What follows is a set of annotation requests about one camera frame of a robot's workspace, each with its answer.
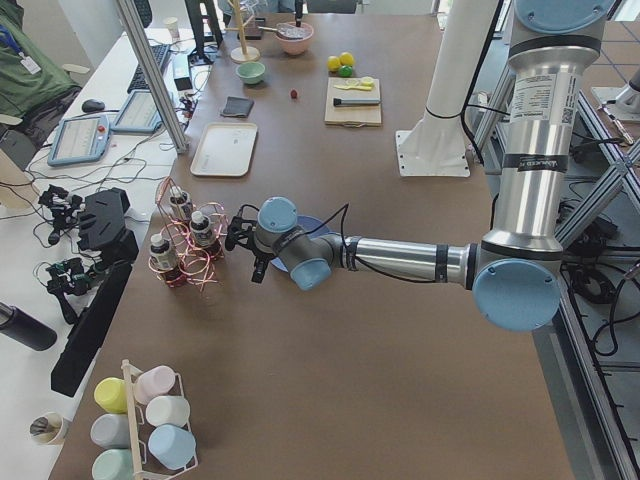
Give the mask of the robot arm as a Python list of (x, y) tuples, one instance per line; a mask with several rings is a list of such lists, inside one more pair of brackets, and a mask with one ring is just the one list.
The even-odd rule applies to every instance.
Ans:
[[(515, 76), (507, 141), (493, 222), (479, 243), (463, 247), (313, 236), (296, 206), (267, 199), (249, 231), (254, 280), (279, 258), (302, 290), (333, 267), (361, 268), (413, 283), (457, 283), (482, 315), (512, 331), (550, 322), (560, 303), (563, 246), (555, 228), (585, 70), (599, 57), (608, 1), (517, 1), (507, 64)], [(463, 176), (468, 134), (465, 108), (491, 42), (498, 1), (453, 4), (439, 49), (425, 112), (396, 139), (405, 176)]]

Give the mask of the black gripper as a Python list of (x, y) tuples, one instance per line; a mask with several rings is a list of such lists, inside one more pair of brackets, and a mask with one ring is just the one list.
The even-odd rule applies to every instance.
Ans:
[(264, 279), (264, 273), (266, 272), (269, 263), (273, 260), (273, 253), (268, 247), (262, 246), (256, 235), (253, 235), (249, 241), (251, 251), (254, 255), (254, 271), (251, 281), (254, 283), (261, 283)]

